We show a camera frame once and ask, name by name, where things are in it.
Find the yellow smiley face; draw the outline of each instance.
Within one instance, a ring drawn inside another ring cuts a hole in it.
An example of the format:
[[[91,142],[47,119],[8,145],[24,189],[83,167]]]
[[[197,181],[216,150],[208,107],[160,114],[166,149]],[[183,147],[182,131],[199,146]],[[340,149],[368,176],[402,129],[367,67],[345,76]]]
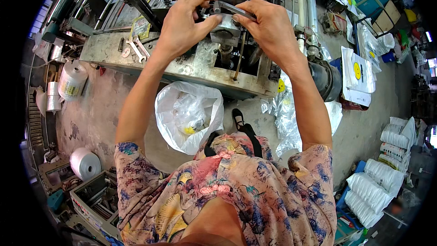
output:
[[[285,90],[285,84],[282,79],[279,79],[279,84],[277,85],[277,91],[283,92]]]
[[[361,70],[360,70],[360,66],[358,65],[357,62],[355,62],[353,64],[353,70],[355,71],[355,77],[359,80],[361,79]]]

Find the forearm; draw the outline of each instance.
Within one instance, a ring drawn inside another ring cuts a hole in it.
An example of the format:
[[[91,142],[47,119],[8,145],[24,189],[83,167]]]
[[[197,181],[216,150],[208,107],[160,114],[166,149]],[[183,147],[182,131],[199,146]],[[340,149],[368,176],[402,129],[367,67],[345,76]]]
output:
[[[115,142],[133,141],[144,150],[144,134],[153,113],[156,91],[170,59],[161,53],[151,56],[129,92],[118,117]]]
[[[309,71],[306,57],[300,57],[285,70],[292,82],[296,121],[302,139],[302,149],[316,144],[332,148],[331,123],[328,111]]]

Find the pink floral blouse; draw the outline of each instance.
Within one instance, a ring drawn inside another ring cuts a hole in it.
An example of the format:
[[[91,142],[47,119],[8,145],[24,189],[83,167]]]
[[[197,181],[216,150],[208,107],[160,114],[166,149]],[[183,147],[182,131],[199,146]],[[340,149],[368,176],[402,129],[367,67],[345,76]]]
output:
[[[237,212],[251,245],[332,245],[336,212],[332,151],[314,145],[292,156],[290,168],[272,161],[265,137],[256,136],[263,158],[254,156],[242,132],[201,146],[193,161],[164,174],[134,143],[116,145],[118,228],[125,245],[177,242],[210,199],[220,197]]]

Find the woman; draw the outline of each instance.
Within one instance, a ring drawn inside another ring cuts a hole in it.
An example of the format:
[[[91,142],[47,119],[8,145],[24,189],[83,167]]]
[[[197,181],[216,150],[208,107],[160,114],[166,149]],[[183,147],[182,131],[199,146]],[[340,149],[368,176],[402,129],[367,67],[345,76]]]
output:
[[[332,185],[332,139],[328,112],[299,51],[286,10],[263,0],[237,7],[257,16],[234,19],[247,28],[292,82],[303,152],[288,167],[272,161],[265,137],[255,136],[243,115],[239,130],[212,135],[172,174],[147,159],[144,134],[167,65],[221,21],[194,23],[197,6],[210,0],[178,0],[169,10],[153,55],[129,93],[116,133],[118,212],[126,245],[332,245],[336,212]]]

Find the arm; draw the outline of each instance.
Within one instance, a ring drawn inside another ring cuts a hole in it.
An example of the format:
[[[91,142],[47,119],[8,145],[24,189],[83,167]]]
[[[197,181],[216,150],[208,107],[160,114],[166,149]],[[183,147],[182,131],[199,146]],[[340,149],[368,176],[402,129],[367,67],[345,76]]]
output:
[[[285,8],[264,0],[246,1],[237,7],[254,13],[258,22],[242,15],[232,18],[249,30],[266,55],[290,77],[302,149],[317,144],[332,148],[328,111],[311,77],[308,61],[299,51]]]
[[[201,23],[196,7],[210,0],[178,0],[164,19],[160,38],[137,82],[129,92],[118,117],[115,142],[131,141],[144,151],[144,134],[153,112],[156,90],[168,64],[202,40],[221,21],[212,15]]]

